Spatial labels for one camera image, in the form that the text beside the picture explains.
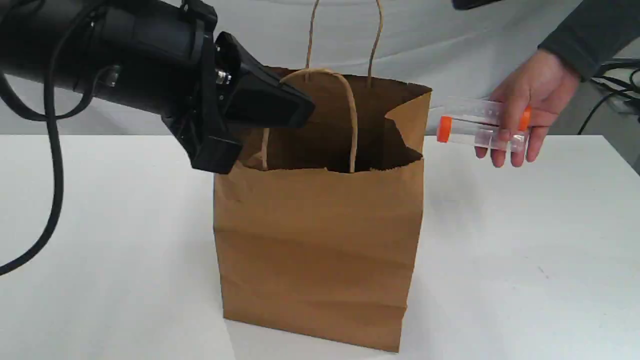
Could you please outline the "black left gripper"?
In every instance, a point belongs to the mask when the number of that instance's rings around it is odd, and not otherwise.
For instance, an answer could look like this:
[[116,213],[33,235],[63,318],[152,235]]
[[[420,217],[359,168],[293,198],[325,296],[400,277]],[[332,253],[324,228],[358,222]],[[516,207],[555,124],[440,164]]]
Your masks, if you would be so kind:
[[256,60],[232,34],[220,32],[216,44],[214,7],[201,0],[183,0],[181,10],[194,27],[197,71],[183,109],[162,121],[193,169],[230,174],[243,144],[227,123],[297,129],[306,125],[316,107],[310,96],[281,83],[281,76]]

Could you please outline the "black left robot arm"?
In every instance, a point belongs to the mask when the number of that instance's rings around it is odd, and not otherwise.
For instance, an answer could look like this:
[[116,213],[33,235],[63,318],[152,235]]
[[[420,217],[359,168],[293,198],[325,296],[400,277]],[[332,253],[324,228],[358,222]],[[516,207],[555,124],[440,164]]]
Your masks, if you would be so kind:
[[192,168],[228,174],[243,149],[240,130],[301,128],[309,96],[259,63],[201,0],[3,0],[1,98],[21,117],[45,121],[6,75],[157,114]]

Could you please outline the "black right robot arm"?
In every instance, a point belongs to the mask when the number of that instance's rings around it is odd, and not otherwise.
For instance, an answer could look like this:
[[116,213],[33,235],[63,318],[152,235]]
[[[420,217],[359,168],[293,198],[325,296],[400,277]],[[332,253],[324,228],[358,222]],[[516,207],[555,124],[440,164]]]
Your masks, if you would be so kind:
[[453,8],[459,11],[478,9],[498,2],[501,0],[451,0]]

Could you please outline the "dark sleeved forearm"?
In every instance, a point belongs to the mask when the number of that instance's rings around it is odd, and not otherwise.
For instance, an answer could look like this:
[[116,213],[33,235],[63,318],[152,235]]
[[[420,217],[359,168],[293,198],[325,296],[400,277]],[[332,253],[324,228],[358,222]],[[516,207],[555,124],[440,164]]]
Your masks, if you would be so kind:
[[538,48],[585,81],[639,36],[638,0],[583,0]]

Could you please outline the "person's bare hand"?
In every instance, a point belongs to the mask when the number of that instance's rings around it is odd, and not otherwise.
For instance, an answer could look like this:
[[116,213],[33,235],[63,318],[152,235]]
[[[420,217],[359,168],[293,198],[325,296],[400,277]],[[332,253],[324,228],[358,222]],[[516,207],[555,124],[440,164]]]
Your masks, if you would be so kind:
[[528,148],[510,153],[513,167],[538,158],[550,127],[569,105],[580,83],[581,77],[576,71],[556,55],[539,49],[494,89],[489,100],[503,105],[499,132],[503,141],[508,141],[518,130],[525,110],[531,110]]

